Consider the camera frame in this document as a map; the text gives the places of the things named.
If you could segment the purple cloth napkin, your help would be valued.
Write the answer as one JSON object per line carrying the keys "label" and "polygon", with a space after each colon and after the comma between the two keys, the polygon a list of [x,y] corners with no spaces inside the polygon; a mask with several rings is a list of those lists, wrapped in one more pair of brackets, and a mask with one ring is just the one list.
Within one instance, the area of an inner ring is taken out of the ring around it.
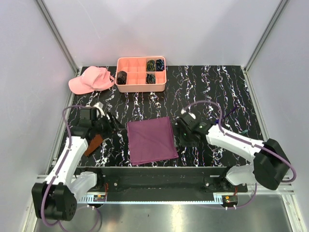
{"label": "purple cloth napkin", "polygon": [[132,165],[178,157],[168,116],[127,123],[128,148]]}

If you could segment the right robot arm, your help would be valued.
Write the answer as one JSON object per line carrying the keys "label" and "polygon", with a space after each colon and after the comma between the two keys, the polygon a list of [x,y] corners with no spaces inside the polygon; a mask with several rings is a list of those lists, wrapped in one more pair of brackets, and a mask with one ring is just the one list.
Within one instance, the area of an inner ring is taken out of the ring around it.
{"label": "right robot arm", "polygon": [[276,140],[255,140],[228,131],[220,124],[201,122],[192,113],[184,113],[176,120],[179,142],[183,146],[208,143],[228,150],[249,162],[228,167],[218,178],[223,191],[231,191],[240,184],[260,184],[276,190],[287,174],[289,160]]}

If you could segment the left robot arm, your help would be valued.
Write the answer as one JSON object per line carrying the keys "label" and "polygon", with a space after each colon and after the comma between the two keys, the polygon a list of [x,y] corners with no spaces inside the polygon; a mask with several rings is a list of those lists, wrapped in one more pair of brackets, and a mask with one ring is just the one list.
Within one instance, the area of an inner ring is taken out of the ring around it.
{"label": "left robot arm", "polygon": [[77,202],[88,190],[100,191],[104,179],[94,172],[82,172],[73,179],[80,159],[95,151],[104,139],[125,127],[110,112],[100,106],[81,106],[77,125],[66,126],[68,137],[54,168],[42,183],[35,183],[31,194],[35,214],[51,226],[54,221],[70,221],[76,212]]}

